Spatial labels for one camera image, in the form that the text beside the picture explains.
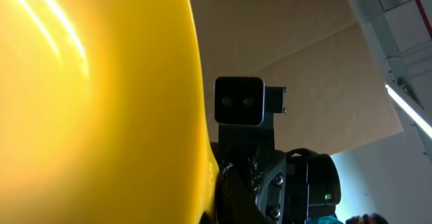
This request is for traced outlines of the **yellow measuring scoop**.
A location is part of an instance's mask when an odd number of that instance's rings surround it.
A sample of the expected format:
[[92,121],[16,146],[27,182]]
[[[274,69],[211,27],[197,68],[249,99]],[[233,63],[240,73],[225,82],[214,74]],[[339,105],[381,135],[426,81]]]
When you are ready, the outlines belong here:
[[1,0],[1,222],[213,223],[190,0]]

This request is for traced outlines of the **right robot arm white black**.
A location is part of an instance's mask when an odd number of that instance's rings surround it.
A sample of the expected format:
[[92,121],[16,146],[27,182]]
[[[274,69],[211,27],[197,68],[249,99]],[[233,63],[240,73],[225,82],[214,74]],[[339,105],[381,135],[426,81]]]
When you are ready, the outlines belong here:
[[212,149],[220,170],[219,223],[306,223],[334,214],[340,203],[331,157],[307,148],[276,150],[272,128],[220,125]]

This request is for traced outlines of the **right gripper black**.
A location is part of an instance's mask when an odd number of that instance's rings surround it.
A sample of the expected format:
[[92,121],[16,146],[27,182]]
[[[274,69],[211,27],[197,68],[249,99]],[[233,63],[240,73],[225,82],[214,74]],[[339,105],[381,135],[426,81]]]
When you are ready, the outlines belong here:
[[223,224],[281,223],[286,155],[275,149],[274,129],[220,125],[212,144],[220,170],[217,221]]

